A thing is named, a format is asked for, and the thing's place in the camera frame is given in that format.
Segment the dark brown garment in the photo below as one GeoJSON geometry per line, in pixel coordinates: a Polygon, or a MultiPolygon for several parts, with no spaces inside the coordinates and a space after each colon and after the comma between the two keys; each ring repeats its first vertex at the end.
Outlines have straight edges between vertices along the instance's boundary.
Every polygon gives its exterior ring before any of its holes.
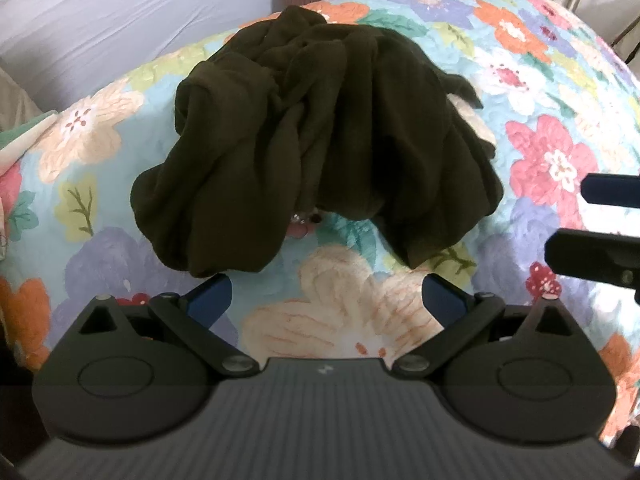
{"type": "Polygon", "coordinates": [[[178,84],[178,140],[134,180],[134,221],[165,266],[197,278],[262,270],[316,211],[371,221],[420,266],[503,196],[494,147],[454,98],[480,106],[399,32],[290,6],[178,84]]]}

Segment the floral quilt bedspread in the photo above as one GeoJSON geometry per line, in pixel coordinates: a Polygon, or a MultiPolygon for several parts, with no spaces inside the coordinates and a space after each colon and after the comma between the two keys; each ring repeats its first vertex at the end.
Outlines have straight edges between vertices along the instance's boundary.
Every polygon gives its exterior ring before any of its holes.
{"type": "MultiPolygon", "coordinates": [[[[627,426],[639,390],[639,309],[628,289],[555,274],[544,242],[559,228],[637,235],[639,215],[585,203],[593,171],[639,169],[639,83],[577,16],[548,0],[329,0],[327,21],[386,27],[472,82],[480,110],[460,114],[495,143],[498,210],[419,269],[403,266],[370,222],[329,216],[294,226],[257,274],[231,272],[231,302],[212,330],[264,360],[391,361],[438,331],[419,288],[436,272],[512,304],[559,296],[601,352],[617,386],[602,436],[627,426]]],[[[229,39],[207,37],[143,64],[77,101],[1,179],[1,389],[47,359],[96,294],[145,304],[194,278],[169,270],[129,205],[140,172],[177,136],[174,95],[229,39]]]]}

